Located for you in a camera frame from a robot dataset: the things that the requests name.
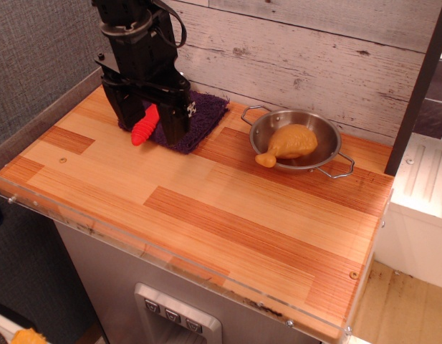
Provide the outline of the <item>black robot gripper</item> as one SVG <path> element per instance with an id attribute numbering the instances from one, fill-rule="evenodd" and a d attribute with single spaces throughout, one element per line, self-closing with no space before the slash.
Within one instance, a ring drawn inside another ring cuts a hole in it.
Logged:
<path id="1" fill-rule="evenodd" d="M 123 128 L 133 128 L 145 116 L 143 101 L 158 105 L 168 145 L 176 145 L 189 131 L 190 83 L 175 68 L 177 49 L 172 31 L 104 31 L 111 54 L 98 57 L 102 86 Z"/>

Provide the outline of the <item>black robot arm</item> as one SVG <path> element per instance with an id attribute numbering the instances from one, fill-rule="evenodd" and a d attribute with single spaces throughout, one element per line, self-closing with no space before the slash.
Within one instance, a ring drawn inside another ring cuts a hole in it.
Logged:
<path id="1" fill-rule="evenodd" d="M 94 1 L 100 30 L 112 51 L 100 53 L 102 86 L 120 124 L 127 130 L 145 117 L 143 103 L 156 105 L 166 143 L 175 145 L 189 131 L 195 105 L 190 82 L 176 69 L 187 31 L 174 37 L 179 15 L 162 1 Z"/>

